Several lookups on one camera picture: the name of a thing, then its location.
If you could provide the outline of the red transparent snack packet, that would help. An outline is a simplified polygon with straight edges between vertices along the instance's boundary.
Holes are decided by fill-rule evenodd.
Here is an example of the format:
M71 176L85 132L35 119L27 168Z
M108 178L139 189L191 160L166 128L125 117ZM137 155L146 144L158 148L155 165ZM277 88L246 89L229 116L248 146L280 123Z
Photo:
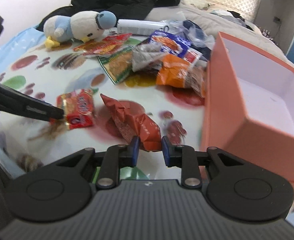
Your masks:
M131 36L131 33L107 36L101 41L88 41L73 48L73 51L83 55L111 55L120 49Z

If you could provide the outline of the blue white penguin plush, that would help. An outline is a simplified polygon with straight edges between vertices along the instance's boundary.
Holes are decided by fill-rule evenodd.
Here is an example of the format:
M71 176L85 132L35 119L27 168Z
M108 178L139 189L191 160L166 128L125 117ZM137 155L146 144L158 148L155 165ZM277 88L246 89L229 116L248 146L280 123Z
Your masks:
M52 49L72 39L86 43L101 37L116 23L116 15L110 11L81 11L73 16L52 16L43 26L45 47Z

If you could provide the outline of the dark red snack packet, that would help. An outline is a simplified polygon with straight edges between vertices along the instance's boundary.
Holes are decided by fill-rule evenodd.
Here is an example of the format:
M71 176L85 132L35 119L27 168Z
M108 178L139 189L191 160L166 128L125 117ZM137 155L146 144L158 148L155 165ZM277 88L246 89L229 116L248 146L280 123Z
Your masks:
M138 136L141 149L148 152L162 149L160 127L146 113L132 114L130 107L120 101L103 94L100 96L116 128L127 142Z

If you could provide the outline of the blue spicy cabbage packet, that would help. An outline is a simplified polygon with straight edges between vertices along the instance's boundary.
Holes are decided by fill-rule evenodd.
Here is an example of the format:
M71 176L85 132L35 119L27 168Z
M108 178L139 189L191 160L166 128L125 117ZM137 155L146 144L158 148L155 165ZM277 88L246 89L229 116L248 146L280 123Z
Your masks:
M175 55L191 64L195 64L199 60L208 62L201 52L191 48L190 41L175 34L156 30L148 37L148 42L160 43L161 52Z

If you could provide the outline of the food print blanket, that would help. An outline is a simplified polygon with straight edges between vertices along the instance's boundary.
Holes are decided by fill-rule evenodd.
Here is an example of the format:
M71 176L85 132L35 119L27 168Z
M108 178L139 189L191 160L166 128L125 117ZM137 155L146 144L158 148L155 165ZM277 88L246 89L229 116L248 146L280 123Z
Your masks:
M0 113L0 165L11 178L86 147L101 152L122 144L102 95L120 101L132 114L148 115L173 144L200 148L204 101L193 90L158 86L153 72L132 73L114 84L98 58L74 51L72 42L48 51L43 39L30 28L0 48L0 83L52 105L61 94L90 89L94 124L67 129Z

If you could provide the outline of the orange snack bag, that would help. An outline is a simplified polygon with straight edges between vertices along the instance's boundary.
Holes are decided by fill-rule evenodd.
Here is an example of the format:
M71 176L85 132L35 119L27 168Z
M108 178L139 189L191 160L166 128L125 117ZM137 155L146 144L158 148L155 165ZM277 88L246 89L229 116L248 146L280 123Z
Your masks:
M162 59L156 85L175 88L191 88L202 98L206 97L207 62L196 60L195 64L168 54Z

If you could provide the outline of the white cylindrical bottle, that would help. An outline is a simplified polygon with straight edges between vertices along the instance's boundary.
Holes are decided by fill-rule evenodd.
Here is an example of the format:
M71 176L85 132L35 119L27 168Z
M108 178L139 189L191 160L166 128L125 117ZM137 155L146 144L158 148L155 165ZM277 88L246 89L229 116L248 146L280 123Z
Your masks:
M117 22L117 32L119 34L131 33L138 36L149 36L154 31L168 31L169 26L163 22L141 21L119 19Z

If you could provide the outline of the clear blue plastic bag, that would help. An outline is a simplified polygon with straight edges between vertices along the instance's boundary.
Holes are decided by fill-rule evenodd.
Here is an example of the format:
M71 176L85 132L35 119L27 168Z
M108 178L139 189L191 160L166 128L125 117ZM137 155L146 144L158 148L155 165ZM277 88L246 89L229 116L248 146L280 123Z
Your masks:
M215 45L213 35L207 35L202 28L190 20L164 20L162 23L168 26L167 29L164 29L165 31L190 41L191 48L199 51L205 59L210 59Z

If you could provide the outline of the orange cardboard box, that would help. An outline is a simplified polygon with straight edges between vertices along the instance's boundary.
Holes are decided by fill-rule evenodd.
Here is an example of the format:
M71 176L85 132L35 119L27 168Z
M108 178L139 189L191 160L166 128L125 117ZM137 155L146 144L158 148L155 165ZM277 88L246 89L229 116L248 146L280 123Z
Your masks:
M206 84L201 149L216 146L294 186L294 67L221 32Z

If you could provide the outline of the brown clear snack packet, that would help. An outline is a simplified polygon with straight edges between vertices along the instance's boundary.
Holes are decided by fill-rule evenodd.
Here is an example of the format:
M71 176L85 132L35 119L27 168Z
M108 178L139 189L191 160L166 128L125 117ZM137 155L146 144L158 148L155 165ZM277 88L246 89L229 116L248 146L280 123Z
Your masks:
M132 71L159 71L166 55L168 53L162 51L161 43L140 44L132 50Z

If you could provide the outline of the red square snack packet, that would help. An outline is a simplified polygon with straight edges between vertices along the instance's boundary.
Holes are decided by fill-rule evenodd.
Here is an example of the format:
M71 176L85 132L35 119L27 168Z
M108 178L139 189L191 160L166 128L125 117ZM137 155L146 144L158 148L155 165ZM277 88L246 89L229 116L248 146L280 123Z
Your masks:
M77 89L59 95L56 104L64 111L63 123L68 130L94 125L93 90Z

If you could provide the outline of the green snack packet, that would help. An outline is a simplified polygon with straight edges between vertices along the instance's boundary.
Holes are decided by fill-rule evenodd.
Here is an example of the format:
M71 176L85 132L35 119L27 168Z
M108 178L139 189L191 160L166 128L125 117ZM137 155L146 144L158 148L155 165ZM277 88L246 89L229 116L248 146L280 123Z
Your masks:
M132 72L132 51L134 46L127 46L110 56L98 57L100 65L114 85L123 82Z

